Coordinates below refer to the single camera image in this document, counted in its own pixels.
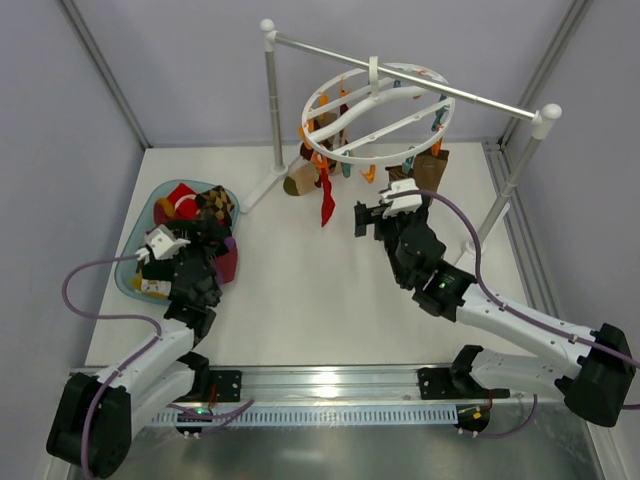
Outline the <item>red sock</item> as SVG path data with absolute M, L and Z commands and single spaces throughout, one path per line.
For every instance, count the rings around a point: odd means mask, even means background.
M 321 226 L 325 227 L 334 213 L 336 204 L 333 198 L 333 184 L 328 170 L 321 169 L 319 178 L 322 189 Z

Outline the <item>brown yellow argyle sock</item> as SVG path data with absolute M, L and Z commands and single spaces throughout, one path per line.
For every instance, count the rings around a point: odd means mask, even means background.
M 195 202 L 201 219 L 214 218 L 221 225 L 230 227 L 236 211 L 236 203 L 221 185 L 196 195 Z

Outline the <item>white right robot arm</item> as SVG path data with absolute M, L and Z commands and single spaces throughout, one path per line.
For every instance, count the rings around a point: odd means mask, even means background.
M 526 350 L 508 355 L 466 345 L 449 368 L 454 389 L 469 399 L 522 392 L 561 401 L 578 417 L 613 427 L 635 376 L 624 333 L 573 325 L 511 304 L 480 279 L 447 262 L 446 247 L 427 224 L 428 207 L 390 215 L 388 206 L 354 207 L 355 234 L 374 229 L 400 288 L 434 317 L 475 327 Z

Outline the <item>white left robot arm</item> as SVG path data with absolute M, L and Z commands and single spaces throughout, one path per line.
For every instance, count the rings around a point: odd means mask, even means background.
M 151 333 L 126 357 L 94 374 L 76 373 L 64 386 L 46 450 L 88 479 L 111 476 L 155 414 L 204 392 L 209 361 L 195 348 L 214 323 L 222 285 L 235 275 L 233 223 L 170 220 L 116 260 L 136 262 L 144 279 L 167 287 L 168 304 L 162 318 L 135 315 Z

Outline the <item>pile of colourful socks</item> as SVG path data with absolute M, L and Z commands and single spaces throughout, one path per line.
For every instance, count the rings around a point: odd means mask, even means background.
M 232 230 L 236 225 L 239 212 L 239 205 L 236 196 L 226 189 L 236 203 L 236 211 L 233 215 Z M 158 199 L 153 208 L 153 219 L 155 227 L 168 223 L 171 220 L 200 220 L 198 207 L 195 202 L 196 193 L 184 184 L 180 184 L 167 198 Z M 230 245 L 231 252 L 224 254 L 214 261 L 222 273 L 221 286 L 224 286 L 235 279 L 238 266 L 238 247 L 236 240 Z M 171 281 L 168 276 L 162 274 L 147 274 L 144 272 L 146 262 L 140 261 L 136 264 L 138 277 L 134 280 L 135 287 L 142 293 L 149 296 L 165 297 L 168 300 Z

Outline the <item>white round clip hanger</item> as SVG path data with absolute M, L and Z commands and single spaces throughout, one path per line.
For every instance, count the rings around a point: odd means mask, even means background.
M 330 101 L 317 107 L 321 93 Z M 340 106 L 348 110 L 340 114 Z M 406 80 L 398 80 L 369 68 L 355 68 L 321 84 L 302 108 L 301 125 L 309 147 L 326 158 L 354 165 L 390 166 L 402 163 L 431 146 L 447 132 L 456 100 Z M 313 118 L 325 112 L 339 117 L 331 124 L 309 131 Z M 346 131 L 347 143 L 327 150 L 322 141 Z

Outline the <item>teal plastic basket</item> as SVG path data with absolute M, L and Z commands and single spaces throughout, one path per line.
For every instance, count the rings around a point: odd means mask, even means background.
M 159 184 L 150 194 L 142 209 L 134 221 L 126 241 L 123 244 L 120 255 L 133 255 L 144 243 L 146 234 L 155 227 L 153 208 L 160 198 L 167 198 L 180 184 L 191 188 L 196 194 L 205 192 L 215 187 L 214 184 L 185 179 L 174 179 Z M 137 267 L 134 262 L 117 263 L 114 267 L 114 280 L 117 288 L 124 295 L 135 300 L 155 305 L 167 306 L 169 301 L 165 297 L 149 296 L 140 292 L 134 285 L 138 277 Z

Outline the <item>brown striped sock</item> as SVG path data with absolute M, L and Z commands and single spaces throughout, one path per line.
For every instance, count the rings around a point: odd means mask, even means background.
M 412 170 L 405 172 L 401 165 L 397 165 L 386 167 L 385 171 L 388 175 L 389 189 L 395 189 L 397 186 L 407 189 L 416 188 Z

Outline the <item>beige patchwork argyle sock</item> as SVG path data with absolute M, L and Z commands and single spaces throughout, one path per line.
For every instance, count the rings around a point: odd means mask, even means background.
M 326 93 L 321 93 L 317 100 L 317 107 L 322 107 L 328 104 L 330 101 L 329 96 Z M 342 115 L 348 110 L 346 104 L 341 105 L 340 114 Z M 320 128 L 326 127 L 333 123 L 338 117 L 335 112 L 329 111 L 314 117 L 313 125 L 309 127 L 309 131 L 315 131 Z M 321 172 L 316 163 L 312 160 L 314 150 L 309 147 L 308 141 L 304 138 L 304 131 L 299 128 L 298 131 L 302 143 L 299 148 L 299 157 L 303 161 L 301 165 L 295 167 L 292 173 L 289 173 L 283 181 L 284 192 L 293 197 L 303 196 L 309 192 L 322 188 Z M 346 131 L 342 130 L 338 134 L 338 140 L 335 139 L 335 135 L 328 137 L 322 141 L 322 145 L 327 150 L 333 150 L 336 146 L 342 146 L 347 143 Z M 326 160 L 328 166 L 329 175 L 335 175 L 341 173 L 345 178 L 348 178 L 351 174 L 351 166 L 346 163 L 336 162 L 334 160 Z

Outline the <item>teal clothes peg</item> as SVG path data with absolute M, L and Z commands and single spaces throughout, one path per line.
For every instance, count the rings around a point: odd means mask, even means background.
M 401 165 L 401 170 L 402 170 L 402 172 L 404 174 L 408 175 L 411 172 L 411 170 L 413 168 L 413 165 L 414 165 L 414 161 L 415 161 L 415 156 L 414 155 L 407 157 L 403 161 L 403 163 Z

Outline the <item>plain brown sock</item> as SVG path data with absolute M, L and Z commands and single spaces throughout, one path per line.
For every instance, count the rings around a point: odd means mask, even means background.
M 413 178 L 419 189 L 436 192 L 444 176 L 450 152 L 440 149 L 434 155 L 430 149 L 418 154 L 413 163 Z

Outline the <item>white metal drying rack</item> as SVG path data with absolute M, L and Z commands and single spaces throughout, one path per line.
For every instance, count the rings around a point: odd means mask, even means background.
M 241 211 L 250 212 L 260 200 L 284 179 L 292 163 L 283 155 L 283 142 L 279 114 L 275 49 L 286 46 L 307 54 L 335 60 L 348 65 L 351 69 L 338 75 L 316 89 L 303 107 L 300 128 L 302 141 L 310 149 L 337 162 L 347 162 L 354 166 L 392 166 L 417 155 L 436 145 L 447 132 L 456 102 L 461 100 L 499 111 L 511 118 L 523 120 L 531 125 L 531 135 L 525 152 L 508 178 L 506 185 L 497 195 L 478 232 L 476 241 L 469 241 L 462 255 L 465 257 L 482 256 L 484 243 L 496 224 L 504 219 L 508 211 L 508 202 L 518 184 L 522 171 L 527 166 L 541 143 L 548 137 L 555 123 L 561 118 L 562 108 L 557 104 L 547 104 L 535 112 L 503 104 L 463 90 L 451 87 L 440 74 L 413 64 L 382 63 L 376 56 L 367 60 L 357 59 L 347 54 L 322 48 L 290 37 L 275 27 L 270 19 L 260 22 L 266 63 L 267 92 L 271 124 L 271 143 L 273 146 L 273 164 L 266 177 L 241 201 Z M 428 92 L 439 95 L 439 101 L 421 110 L 366 134 L 340 146 L 327 150 L 323 142 L 347 130 L 350 124 L 372 109 L 393 100 L 418 98 Z M 358 157 L 357 151 L 385 136 L 432 115 L 436 128 L 424 141 L 412 148 L 381 157 Z

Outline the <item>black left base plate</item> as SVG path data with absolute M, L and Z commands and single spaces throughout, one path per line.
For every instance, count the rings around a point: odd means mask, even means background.
M 186 399 L 206 404 L 236 403 L 240 401 L 241 388 L 240 370 L 202 370 L 196 374 L 194 385 Z

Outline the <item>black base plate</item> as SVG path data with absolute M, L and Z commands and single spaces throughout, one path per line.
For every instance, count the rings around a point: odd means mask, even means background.
M 508 389 L 481 387 L 468 373 L 453 372 L 449 367 L 422 367 L 416 370 L 422 400 L 507 399 Z
M 241 388 L 240 370 L 202 370 L 196 374 L 194 385 L 186 399 L 206 404 L 236 403 L 240 401 Z

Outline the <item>aluminium mounting rail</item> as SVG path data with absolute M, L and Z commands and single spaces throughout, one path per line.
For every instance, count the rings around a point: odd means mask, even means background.
M 133 410 L 141 405 L 156 402 L 160 408 L 171 403 L 206 404 L 188 401 L 195 376 L 202 370 L 230 369 L 242 372 L 242 388 L 239 404 L 251 399 L 262 403 L 301 403 L 329 401 L 462 401 L 422 400 L 411 365 L 365 366 L 299 366 L 299 367 L 211 367 L 206 359 L 183 358 L 156 371 L 129 367 L 116 374 L 107 390 L 116 400 Z M 503 386 L 511 395 L 526 390 L 517 386 Z

